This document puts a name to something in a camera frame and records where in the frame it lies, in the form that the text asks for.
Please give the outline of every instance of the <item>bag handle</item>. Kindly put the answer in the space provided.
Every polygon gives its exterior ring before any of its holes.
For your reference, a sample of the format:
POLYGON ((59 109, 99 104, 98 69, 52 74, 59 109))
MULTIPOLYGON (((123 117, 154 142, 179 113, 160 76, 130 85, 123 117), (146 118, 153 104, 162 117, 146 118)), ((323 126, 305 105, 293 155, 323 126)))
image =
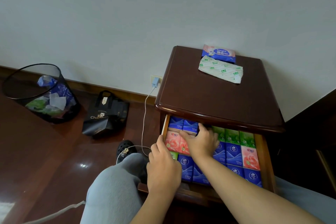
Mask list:
POLYGON ((96 101, 96 104, 95 104, 95 107, 99 107, 99 103, 103 100, 103 93, 106 92, 106 93, 109 93, 110 95, 107 97, 107 99, 109 100, 108 101, 108 109, 111 109, 112 107, 112 100, 116 97, 111 91, 108 91, 108 90, 103 90, 101 92, 99 92, 99 95, 98 95, 98 98, 97 98, 97 101, 96 101))

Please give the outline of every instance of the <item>shoe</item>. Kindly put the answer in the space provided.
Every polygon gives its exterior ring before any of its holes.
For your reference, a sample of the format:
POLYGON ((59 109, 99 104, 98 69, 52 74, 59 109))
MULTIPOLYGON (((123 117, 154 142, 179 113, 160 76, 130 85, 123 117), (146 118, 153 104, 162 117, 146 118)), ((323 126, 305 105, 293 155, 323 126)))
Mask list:
POLYGON ((135 147, 131 146, 134 146, 134 144, 130 140, 122 140, 120 142, 117 148, 117 155, 116 155, 117 158, 120 155, 119 158, 117 159, 117 164, 123 161, 130 154, 138 152, 135 147))

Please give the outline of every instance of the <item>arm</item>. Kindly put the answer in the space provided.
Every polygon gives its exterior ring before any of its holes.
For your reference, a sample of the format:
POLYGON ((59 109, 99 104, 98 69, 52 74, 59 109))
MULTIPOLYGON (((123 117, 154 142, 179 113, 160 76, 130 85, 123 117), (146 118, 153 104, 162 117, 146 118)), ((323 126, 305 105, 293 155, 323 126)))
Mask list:
POLYGON ((159 224, 181 184, 182 166, 174 160, 166 148, 162 135, 151 146, 147 164, 148 197, 131 224, 159 224))
POLYGON ((199 124, 199 134, 187 141, 190 154, 239 224, 323 223, 288 200, 260 188, 213 159, 217 134, 199 124))

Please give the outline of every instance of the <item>hand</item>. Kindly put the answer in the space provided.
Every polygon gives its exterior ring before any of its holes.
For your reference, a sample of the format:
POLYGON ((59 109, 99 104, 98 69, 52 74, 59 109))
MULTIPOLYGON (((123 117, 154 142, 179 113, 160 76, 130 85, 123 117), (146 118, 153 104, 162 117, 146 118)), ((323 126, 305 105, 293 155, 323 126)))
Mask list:
POLYGON ((218 134, 213 133, 212 129, 206 129, 203 124, 199 123, 199 133, 192 138, 184 131, 180 131, 180 136, 187 141, 188 148, 192 158, 197 162, 203 157, 211 157, 219 145, 218 134))
POLYGON ((181 184, 182 166, 173 159, 160 135, 151 147, 147 164, 147 186, 149 193, 162 193, 174 196, 181 184))

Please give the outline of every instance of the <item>person's left hand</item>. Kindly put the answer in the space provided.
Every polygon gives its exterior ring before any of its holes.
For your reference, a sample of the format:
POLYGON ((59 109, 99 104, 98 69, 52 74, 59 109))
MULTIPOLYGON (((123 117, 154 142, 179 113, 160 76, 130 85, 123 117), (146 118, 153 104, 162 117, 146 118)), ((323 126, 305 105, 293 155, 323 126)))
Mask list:
POLYGON ((149 193, 169 193, 174 196, 181 184, 182 166, 172 158, 160 135, 151 147, 147 164, 147 186, 149 193))

